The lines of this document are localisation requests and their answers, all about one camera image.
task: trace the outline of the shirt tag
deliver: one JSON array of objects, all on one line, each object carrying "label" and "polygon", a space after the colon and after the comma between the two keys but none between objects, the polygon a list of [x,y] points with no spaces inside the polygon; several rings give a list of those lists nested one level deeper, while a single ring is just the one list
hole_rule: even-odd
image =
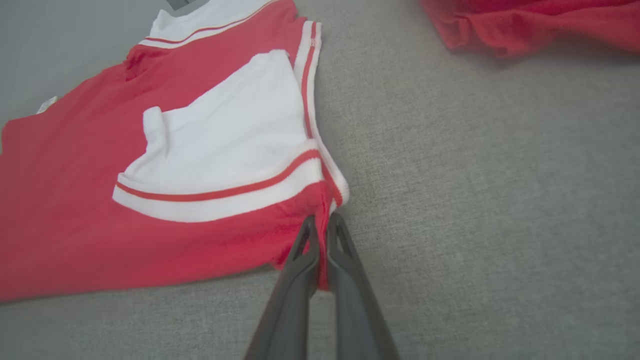
[{"label": "shirt tag", "polygon": [[54,96],[51,99],[43,102],[42,105],[40,105],[40,109],[38,109],[38,112],[36,114],[43,113],[46,109],[48,109],[56,101],[58,101],[58,97]]}]

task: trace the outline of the jersey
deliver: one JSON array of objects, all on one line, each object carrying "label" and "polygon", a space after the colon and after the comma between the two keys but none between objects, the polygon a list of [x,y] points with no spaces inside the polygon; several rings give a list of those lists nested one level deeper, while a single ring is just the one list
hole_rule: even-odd
[{"label": "jersey", "polygon": [[0,300],[278,266],[309,215],[323,239],[349,192],[316,126],[320,46],[291,0],[161,10],[123,63],[7,123]]}]

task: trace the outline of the gray table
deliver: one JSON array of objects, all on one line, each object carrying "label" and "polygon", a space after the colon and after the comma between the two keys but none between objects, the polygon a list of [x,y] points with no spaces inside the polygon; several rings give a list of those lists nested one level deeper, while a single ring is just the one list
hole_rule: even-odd
[{"label": "gray table", "polygon": [[[640,353],[639,58],[584,42],[520,61],[451,54],[412,0],[296,2],[323,22],[320,132],[350,182],[341,212],[401,355]],[[5,6],[3,121],[122,61],[170,10]],[[277,276],[5,304],[0,348],[239,359]],[[330,294],[314,297],[311,359],[333,358],[334,311]]]}]

